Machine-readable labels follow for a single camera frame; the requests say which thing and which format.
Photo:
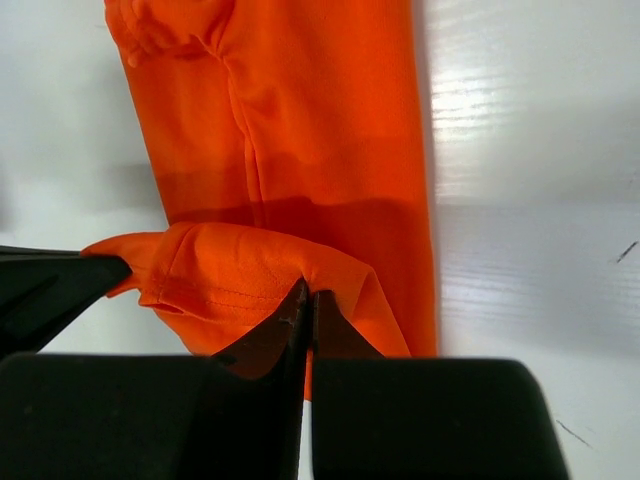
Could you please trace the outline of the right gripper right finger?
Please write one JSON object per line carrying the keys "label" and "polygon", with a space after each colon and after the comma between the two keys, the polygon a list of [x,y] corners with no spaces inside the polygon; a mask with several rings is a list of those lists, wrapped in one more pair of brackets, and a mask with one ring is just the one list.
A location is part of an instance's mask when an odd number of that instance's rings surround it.
{"label": "right gripper right finger", "polygon": [[341,313],[314,300],[311,453],[316,479],[385,477],[385,361]]}

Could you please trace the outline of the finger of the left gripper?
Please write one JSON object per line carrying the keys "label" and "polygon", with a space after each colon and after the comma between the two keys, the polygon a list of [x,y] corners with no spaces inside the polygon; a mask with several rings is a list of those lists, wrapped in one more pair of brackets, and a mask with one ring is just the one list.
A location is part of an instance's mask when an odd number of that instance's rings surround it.
{"label": "finger of the left gripper", "polygon": [[118,256],[1,248],[1,353],[38,352],[130,277]]}

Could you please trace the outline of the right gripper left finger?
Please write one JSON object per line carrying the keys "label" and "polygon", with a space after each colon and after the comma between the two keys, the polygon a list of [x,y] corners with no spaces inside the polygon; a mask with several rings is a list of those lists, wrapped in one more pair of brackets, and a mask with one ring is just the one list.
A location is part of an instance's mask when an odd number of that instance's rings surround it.
{"label": "right gripper left finger", "polygon": [[214,477],[298,475],[308,286],[298,279],[273,313],[213,357]]}

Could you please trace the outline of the orange t shirt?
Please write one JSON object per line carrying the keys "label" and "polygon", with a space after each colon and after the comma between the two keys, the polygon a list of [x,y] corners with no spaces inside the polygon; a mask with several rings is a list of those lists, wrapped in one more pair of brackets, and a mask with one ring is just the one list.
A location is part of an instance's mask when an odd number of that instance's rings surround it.
{"label": "orange t shirt", "polygon": [[382,354],[437,351],[420,98],[406,1],[109,1],[168,219],[87,248],[195,354],[298,280]]}

